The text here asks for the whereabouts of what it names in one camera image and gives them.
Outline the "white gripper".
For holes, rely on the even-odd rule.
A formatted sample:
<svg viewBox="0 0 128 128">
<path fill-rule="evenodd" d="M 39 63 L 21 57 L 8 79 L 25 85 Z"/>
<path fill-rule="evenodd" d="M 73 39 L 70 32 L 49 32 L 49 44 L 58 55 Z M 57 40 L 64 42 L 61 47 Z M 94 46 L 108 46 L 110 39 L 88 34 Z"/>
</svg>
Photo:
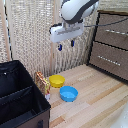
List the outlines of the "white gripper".
<svg viewBox="0 0 128 128">
<path fill-rule="evenodd" d="M 82 23 L 75 23 L 72 25 L 60 23 L 50 28 L 50 40 L 53 43 L 64 41 L 71 38 L 76 38 L 81 35 L 84 30 Z M 71 47 L 74 47 L 75 40 L 71 40 Z M 62 51 L 62 44 L 58 43 L 58 50 Z"/>
</svg>

